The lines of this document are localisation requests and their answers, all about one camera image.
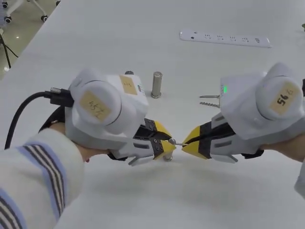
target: person's hand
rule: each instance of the person's hand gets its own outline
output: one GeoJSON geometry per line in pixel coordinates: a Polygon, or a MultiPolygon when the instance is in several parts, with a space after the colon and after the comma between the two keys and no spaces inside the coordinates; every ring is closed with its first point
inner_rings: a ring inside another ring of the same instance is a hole
{"type": "MultiPolygon", "coordinates": [[[[62,134],[65,134],[65,124],[64,123],[55,123],[50,126],[50,129],[56,130],[62,134]]],[[[98,154],[108,154],[108,150],[100,150],[100,149],[89,149],[82,147],[76,143],[74,143],[78,150],[81,153],[81,156],[83,158],[83,161],[88,161],[90,157],[98,155],[98,154]]]]}
{"type": "Polygon", "coordinates": [[[264,145],[261,149],[275,150],[293,160],[303,162],[305,159],[305,135],[299,135],[291,140],[280,143],[264,145]]]}

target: white table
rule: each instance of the white table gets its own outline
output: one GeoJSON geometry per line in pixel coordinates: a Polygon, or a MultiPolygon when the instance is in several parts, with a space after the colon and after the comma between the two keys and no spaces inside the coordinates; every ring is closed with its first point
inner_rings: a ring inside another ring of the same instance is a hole
{"type": "MultiPolygon", "coordinates": [[[[198,96],[219,94],[221,76],[267,71],[282,61],[304,78],[303,0],[66,0],[0,82],[1,130],[29,95],[67,88],[80,69],[134,71],[151,90],[163,73],[163,96],[149,98],[148,118],[182,141],[217,108],[198,96]],[[183,28],[267,36],[273,48],[183,42],[183,28]]],[[[35,134],[55,106],[39,99],[23,113],[13,145],[35,134]]],[[[300,163],[267,151],[235,165],[176,150],[170,163],[140,167],[96,157],[86,165],[81,196],[58,228],[301,229],[305,201],[293,185],[300,163]]]]}

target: white sweater sleeve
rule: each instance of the white sweater sleeve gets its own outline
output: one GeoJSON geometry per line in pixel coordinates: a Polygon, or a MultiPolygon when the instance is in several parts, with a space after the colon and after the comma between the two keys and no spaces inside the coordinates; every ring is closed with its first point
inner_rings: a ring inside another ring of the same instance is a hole
{"type": "Polygon", "coordinates": [[[63,134],[45,129],[0,152],[0,229],[52,229],[81,191],[82,157],[63,134]]]}
{"type": "Polygon", "coordinates": [[[305,160],[302,164],[300,175],[296,181],[295,190],[305,199],[305,160]]]}

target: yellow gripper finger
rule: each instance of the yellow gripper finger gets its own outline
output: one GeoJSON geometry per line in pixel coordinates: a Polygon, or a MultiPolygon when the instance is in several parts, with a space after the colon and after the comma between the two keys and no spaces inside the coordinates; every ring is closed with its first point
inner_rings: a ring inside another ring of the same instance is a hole
{"type": "Polygon", "coordinates": [[[155,153],[154,160],[158,160],[159,158],[163,157],[166,154],[171,153],[172,151],[174,151],[176,149],[176,146],[172,145],[168,141],[161,140],[161,145],[162,145],[163,150],[155,153]]]}
{"type": "Polygon", "coordinates": [[[198,152],[199,151],[199,141],[192,142],[192,143],[188,144],[187,146],[182,147],[182,151],[184,151],[190,155],[197,156],[202,159],[207,159],[205,156],[203,156],[202,154],[200,154],[198,152]]]}
{"type": "Polygon", "coordinates": [[[190,134],[186,137],[186,139],[182,142],[186,144],[190,139],[194,137],[198,137],[200,135],[200,126],[197,126],[194,130],[190,132],[190,134]]]}
{"type": "MultiPolygon", "coordinates": [[[[194,130],[192,130],[190,134],[186,137],[186,139],[183,141],[183,144],[186,144],[192,138],[198,137],[200,135],[200,128],[201,126],[199,125],[194,130]]],[[[197,156],[199,158],[207,159],[207,157],[199,153],[199,141],[192,142],[187,146],[182,147],[182,151],[193,156],[197,156]]]]}
{"type": "Polygon", "coordinates": [[[170,134],[170,132],[168,132],[167,129],[165,129],[165,127],[159,123],[158,121],[154,121],[154,124],[156,125],[157,131],[158,132],[162,132],[165,133],[166,135],[168,135],[169,137],[172,137],[172,135],[170,134]]]}

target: beige sticker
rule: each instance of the beige sticker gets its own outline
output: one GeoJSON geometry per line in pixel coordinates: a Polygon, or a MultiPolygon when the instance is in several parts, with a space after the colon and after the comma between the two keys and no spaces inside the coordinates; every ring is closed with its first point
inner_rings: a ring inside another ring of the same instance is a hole
{"type": "Polygon", "coordinates": [[[124,75],[120,75],[120,79],[123,85],[124,92],[126,94],[134,94],[137,95],[137,91],[135,89],[134,83],[132,78],[124,75]]]}
{"type": "Polygon", "coordinates": [[[111,110],[91,91],[86,91],[84,93],[80,105],[101,122],[111,113],[111,110]]]}
{"type": "Polygon", "coordinates": [[[270,109],[277,112],[279,115],[284,114],[299,93],[299,88],[291,82],[286,82],[276,98],[271,102],[269,106],[270,109]]]}

